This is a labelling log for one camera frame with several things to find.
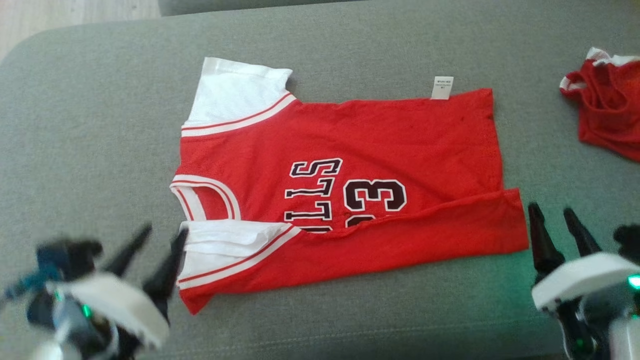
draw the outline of clothing label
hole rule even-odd
[[[449,100],[451,88],[453,87],[453,76],[436,76],[433,80],[432,100]]]

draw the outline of white fabric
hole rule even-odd
[[[209,179],[208,177],[203,176],[176,175],[173,178],[170,188],[180,200],[180,205],[182,205],[182,209],[184,210],[184,214],[187,219],[194,221],[207,219],[202,203],[200,202],[200,198],[198,198],[196,193],[192,190],[192,188],[198,187],[210,188],[217,192],[225,203],[229,218],[236,220],[240,220],[242,218],[238,199],[227,185],[218,180]]]
[[[252,117],[283,99],[291,69],[205,58],[193,107],[183,128]]]
[[[592,47],[587,53],[587,60],[595,60],[593,66],[601,66],[605,64],[613,64],[614,66],[622,66],[632,61],[640,61],[640,56],[610,56],[604,50]]]
[[[241,127],[253,125],[258,122],[267,120],[268,118],[282,111],[284,108],[286,108],[290,103],[294,102],[295,100],[296,100],[296,97],[293,96],[293,94],[287,93],[286,95],[284,95],[284,97],[278,100],[270,108],[263,110],[258,114],[255,114],[255,116],[248,117],[243,120],[237,120],[237,121],[217,124],[213,126],[183,127],[181,135],[182,137],[204,136],[204,135],[211,135],[211,134],[223,133],[225,131],[240,129]]]
[[[232,219],[185,221],[181,227],[187,227],[189,235],[184,266],[178,276],[180,288],[207,284],[250,268],[300,232],[291,224]],[[226,267],[229,268],[185,281]]]

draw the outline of white sleeve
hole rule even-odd
[[[290,95],[285,84],[291,73],[290,69],[205,58],[191,114],[182,128],[216,127],[269,110]]]

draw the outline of jersey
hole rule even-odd
[[[592,47],[560,91],[580,104],[580,141],[640,161],[640,56],[612,57]]]
[[[207,58],[171,184],[180,295],[262,291],[528,247],[490,89],[448,101],[302,102],[289,69]]]

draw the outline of grey sofa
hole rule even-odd
[[[355,0],[158,0],[162,16]]]
[[[577,255],[572,205],[606,250],[640,218],[640,164],[578,142],[558,92],[592,45],[640,54],[630,1],[355,1],[57,29],[0,65],[0,271],[35,265],[37,242],[92,235],[106,252],[155,227],[140,282],[183,220],[168,184],[205,56],[294,69],[302,101],[427,97],[491,87],[506,186],[538,201],[557,246]],[[176,298],[171,339],[149,359],[505,359],[560,353],[537,313],[531,252],[458,259],[250,295],[197,316]],[[0,354],[44,338],[24,307],[0,317]]]

